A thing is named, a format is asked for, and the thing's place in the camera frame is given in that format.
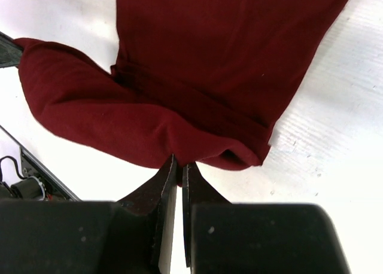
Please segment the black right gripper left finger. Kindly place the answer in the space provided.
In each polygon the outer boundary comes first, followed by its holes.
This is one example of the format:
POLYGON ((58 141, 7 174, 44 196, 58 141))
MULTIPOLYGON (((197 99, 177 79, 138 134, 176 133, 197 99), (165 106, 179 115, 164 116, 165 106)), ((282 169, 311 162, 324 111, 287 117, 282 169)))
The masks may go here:
POLYGON ((169 273, 177 167, 118 202, 1 199, 1 272, 169 273))

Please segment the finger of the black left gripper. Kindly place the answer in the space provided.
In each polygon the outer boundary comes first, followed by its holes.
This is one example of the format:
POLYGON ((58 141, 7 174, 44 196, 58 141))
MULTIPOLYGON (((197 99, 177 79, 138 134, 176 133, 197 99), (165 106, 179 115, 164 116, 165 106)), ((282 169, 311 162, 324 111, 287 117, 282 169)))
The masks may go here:
POLYGON ((0 68, 17 67, 22 53, 23 49, 12 38, 0 32, 0 68))

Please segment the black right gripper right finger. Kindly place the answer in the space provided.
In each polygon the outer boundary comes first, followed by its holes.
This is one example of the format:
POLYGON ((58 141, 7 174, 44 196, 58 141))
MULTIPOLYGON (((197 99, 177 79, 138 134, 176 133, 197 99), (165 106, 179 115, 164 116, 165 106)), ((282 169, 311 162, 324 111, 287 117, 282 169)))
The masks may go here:
POLYGON ((186 265, 191 273, 348 273, 333 223, 312 203, 232 203, 183 169, 186 265))

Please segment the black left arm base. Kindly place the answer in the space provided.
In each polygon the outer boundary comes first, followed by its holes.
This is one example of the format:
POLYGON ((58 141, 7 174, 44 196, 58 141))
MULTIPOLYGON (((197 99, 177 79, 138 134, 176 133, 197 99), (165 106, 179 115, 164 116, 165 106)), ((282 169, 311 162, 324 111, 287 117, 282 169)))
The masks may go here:
POLYGON ((79 201, 80 198, 48 170, 27 149, 20 147, 20 162, 13 156, 3 156, 1 161, 13 162, 19 178, 7 184, 1 174, 1 199, 26 199, 39 201, 79 201))

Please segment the dark red t-shirt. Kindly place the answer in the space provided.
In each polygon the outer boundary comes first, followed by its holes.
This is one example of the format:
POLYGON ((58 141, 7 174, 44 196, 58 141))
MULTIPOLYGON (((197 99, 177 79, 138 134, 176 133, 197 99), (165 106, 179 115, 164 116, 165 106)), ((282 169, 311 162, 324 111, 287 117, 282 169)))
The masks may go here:
POLYGON ((276 121, 348 0, 116 0, 109 72, 58 42, 18 38, 34 118, 146 168, 170 156, 260 166, 276 121))

